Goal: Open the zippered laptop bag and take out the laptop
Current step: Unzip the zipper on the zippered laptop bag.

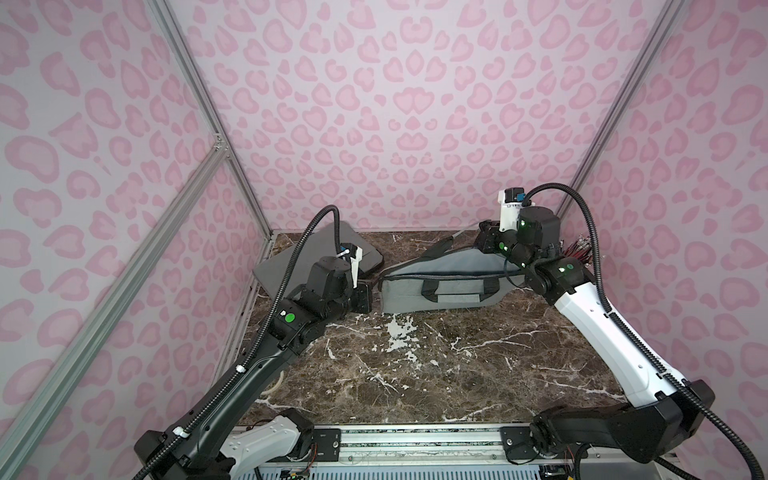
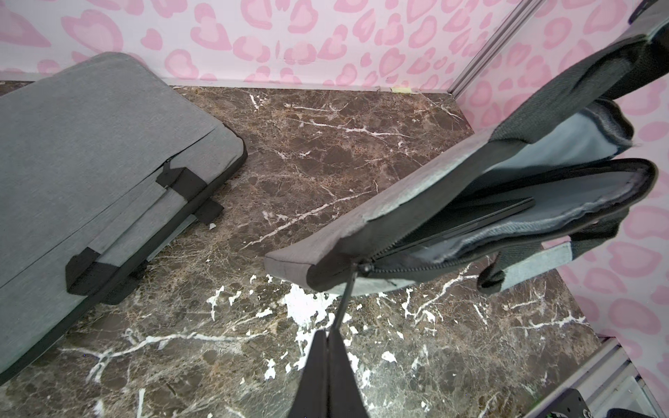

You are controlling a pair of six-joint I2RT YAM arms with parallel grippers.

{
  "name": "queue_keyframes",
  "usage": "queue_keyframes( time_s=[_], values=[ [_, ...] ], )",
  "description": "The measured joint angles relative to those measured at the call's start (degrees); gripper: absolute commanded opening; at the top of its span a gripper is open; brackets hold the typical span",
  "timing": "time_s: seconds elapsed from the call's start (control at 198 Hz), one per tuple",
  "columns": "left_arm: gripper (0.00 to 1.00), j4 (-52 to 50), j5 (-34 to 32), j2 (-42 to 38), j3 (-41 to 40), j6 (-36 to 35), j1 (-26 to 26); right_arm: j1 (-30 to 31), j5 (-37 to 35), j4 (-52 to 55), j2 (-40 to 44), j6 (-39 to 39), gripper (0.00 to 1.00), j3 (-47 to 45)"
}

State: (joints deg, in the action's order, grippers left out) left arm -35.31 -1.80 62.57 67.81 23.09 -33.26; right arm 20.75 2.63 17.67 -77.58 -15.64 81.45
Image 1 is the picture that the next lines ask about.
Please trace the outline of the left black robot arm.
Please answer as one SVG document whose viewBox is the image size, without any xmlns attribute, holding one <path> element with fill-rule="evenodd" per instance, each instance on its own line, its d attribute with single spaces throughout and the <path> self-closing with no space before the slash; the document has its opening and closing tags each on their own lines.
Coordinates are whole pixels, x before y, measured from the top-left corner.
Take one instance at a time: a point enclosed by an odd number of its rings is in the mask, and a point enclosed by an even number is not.
<svg viewBox="0 0 768 480">
<path fill-rule="evenodd" d="M 134 446 L 142 462 L 136 478 L 235 479 L 274 458 L 310 456 L 314 426 L 295 408 L 250 432 L 233 429 L 328 324 L 369 302 L 358 269 L 359 250 L 351 244 L 317 261 L 307 282 L 275 303 L 274 315 L 264 321 L 250 350 L 196 405 L 165 430 L 140 437 Z"/>
</svg>

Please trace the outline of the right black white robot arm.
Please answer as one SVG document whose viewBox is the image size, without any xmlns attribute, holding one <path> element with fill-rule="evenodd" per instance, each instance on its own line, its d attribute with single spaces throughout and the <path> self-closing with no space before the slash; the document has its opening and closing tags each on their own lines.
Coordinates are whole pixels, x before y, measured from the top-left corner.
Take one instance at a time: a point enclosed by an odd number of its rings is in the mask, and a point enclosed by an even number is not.
<svg viewBox="0 0 768 480">
<path fill-rule="evenodd" d="M 649 463 L 694 436 L 714 392 L 702 380 L 688 381 L 638 336 L 601 294 L 595 270 L 563 254 L 559 233 L 560 220 L 550 209 L 529 206 L 514 221 L 481 222 L 474 246 L 515 266 L 525 285 L 578 329 L 613 373 L 626 401 L 549 408 L 532 420 L 530 444 L 540 455 L 588 445 Z"/>
</svg>

